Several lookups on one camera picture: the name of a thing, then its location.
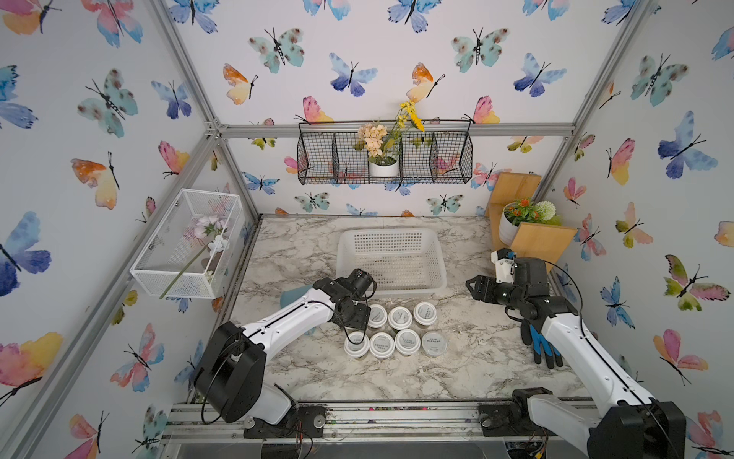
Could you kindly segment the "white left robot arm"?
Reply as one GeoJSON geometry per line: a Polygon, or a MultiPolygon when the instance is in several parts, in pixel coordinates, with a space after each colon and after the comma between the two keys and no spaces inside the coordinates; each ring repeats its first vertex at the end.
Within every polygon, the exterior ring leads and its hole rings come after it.
{"type": "Polygon", "coordinates": [[[246,325],[219,326],[195,367],[193,387],[204,404],[231,424],[250,417],[277,426],[294,417],[297,403],[281,387],[265,382],[268,364],[307,331],[334,323],[346,338],[365,333],[368,300],[377,291],[372,275],[355,269],[347,277],[325,277],[279,311],[246,325]]]}

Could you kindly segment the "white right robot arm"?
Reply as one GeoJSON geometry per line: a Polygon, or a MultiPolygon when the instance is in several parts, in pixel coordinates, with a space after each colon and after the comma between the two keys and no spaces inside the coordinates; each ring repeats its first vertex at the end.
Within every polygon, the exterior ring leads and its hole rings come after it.
{"type": "Polygon", "coordinates": [[[551,293],[548,262],[514,258],[509,250],[491,255],[492,277],[466,281],[470,296],[516,311],[524,340],[544,340],[538,356],[565,361],[598,409],[592,418],[543,391],[519,389],[520,405],[533,424],[546,428],[589,458],[682,458],[686,418],[672,402],[657,400],[619,365],[592,335],[581,312],[551,293]]]}

